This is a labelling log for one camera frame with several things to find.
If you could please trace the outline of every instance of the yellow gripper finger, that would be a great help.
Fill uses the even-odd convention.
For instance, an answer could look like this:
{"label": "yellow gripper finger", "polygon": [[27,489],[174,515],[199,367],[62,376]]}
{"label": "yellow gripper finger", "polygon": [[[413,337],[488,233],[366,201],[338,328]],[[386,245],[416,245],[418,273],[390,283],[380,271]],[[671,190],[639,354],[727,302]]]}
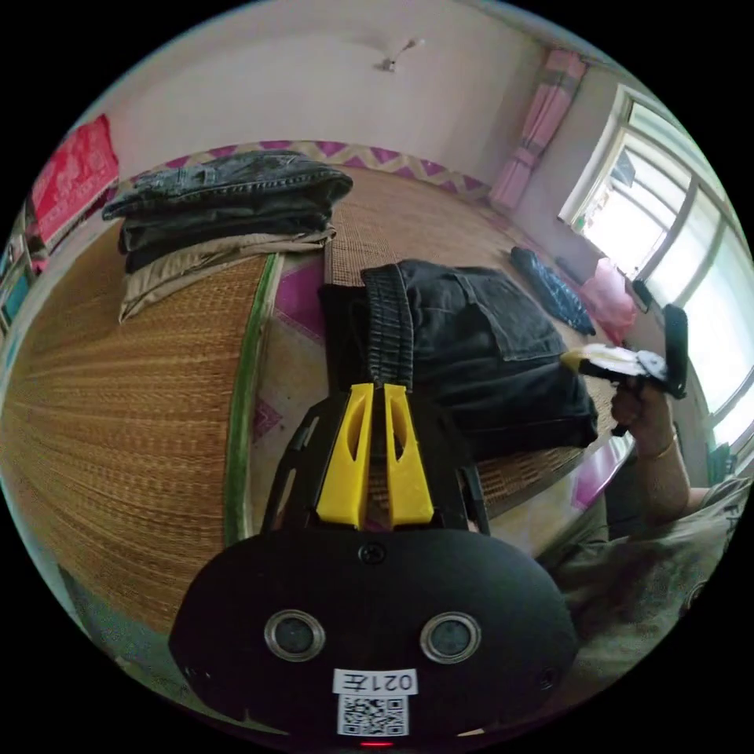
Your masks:
{"label": "yellow gripper finger", "polygon": [[375,386],[352,385],[317,503],[321,521],[361,530],[367,513]]}
{"label": "yellow gripper finger", "polygon": [[[385,385],[385,419],[390,524],[393,528],[429,524],[434,506],[403,386]],[[395,440],[402,448],[400,457]]]}

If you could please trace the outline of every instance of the label sticker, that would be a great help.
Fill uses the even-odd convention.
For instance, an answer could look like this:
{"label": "label sticker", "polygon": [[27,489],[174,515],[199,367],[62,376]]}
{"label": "label sticker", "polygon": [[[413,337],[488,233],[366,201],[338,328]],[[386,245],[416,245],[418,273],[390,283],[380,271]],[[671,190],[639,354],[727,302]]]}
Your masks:
{"label": "label sticker", "polygon": [[408,736],[408,697],[338,696],[338,735]]}
{"label": "label sticker", "polygon": [[351,697],[410,697],[419,693],[416,670],[335,669],[332,693]]}

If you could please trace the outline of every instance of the green mat trim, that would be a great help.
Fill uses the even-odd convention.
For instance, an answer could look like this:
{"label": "green mat trim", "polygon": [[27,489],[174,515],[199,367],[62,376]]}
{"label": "green mat trim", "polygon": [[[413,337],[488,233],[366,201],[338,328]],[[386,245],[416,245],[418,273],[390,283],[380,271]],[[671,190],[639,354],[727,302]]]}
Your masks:
{"label": "green mat trim", "polygon": [[257,393],[259,365],[265,342],[266,320],[275,303],[277,285],[283,269],[284,256],[270,254],[254,295],[246,333],[233,386],[225,453],[225,489],[223,492],[225,546],[251,535],[247,531],[244,504],[249,465],[249,442],[254,399]]}

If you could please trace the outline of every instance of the woven straw mat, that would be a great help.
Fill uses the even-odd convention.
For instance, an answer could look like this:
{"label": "woven straw mat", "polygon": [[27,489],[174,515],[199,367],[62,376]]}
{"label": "woven straw mat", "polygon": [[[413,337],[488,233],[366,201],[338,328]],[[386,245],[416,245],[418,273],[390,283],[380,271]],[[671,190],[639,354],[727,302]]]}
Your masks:
{"label": "woven straw mat", "polygon": [[[362,285],[361,270],[422,259],[450,266],[479,266],[503,270],[533,296],[528,284],[508,261],[516,242],[494,228],[473,205],[421,181],[374,170],[349,168],[353,191],[335,208],[337,235],[325,249],[325,280],[336,285]],[[608,342],[596,326],[596,337],[579,335],[552,319],[567,348],[588,342]],[[586,378],[599,411],[598,430],[604,438],[613,420],[610,401],[614,389],[603,380]],[[525,499],[573,468],[581,448],[552,448],[480,464],[482,488],[491,516],[502,512],[511,496]],[[372,498],[386,506],[384,480],[372,480]]]}
{"label": "woven straw mat", "polygon": [[192,578],[223,547],[230,401],[265,257],[118,325],[118,230],[76,261],[20,347],[0,469],[72,576],[168,631]]}

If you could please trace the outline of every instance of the window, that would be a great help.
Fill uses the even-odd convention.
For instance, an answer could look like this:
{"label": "window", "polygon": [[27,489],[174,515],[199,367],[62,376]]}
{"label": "window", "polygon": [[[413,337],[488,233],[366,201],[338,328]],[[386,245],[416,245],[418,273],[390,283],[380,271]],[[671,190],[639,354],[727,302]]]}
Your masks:
{"label": "window", "polygon": [[572,227],[682,306],[712,447],[754,434],[754,264],[701,150],[658,110],[626,97],[612,147]]}

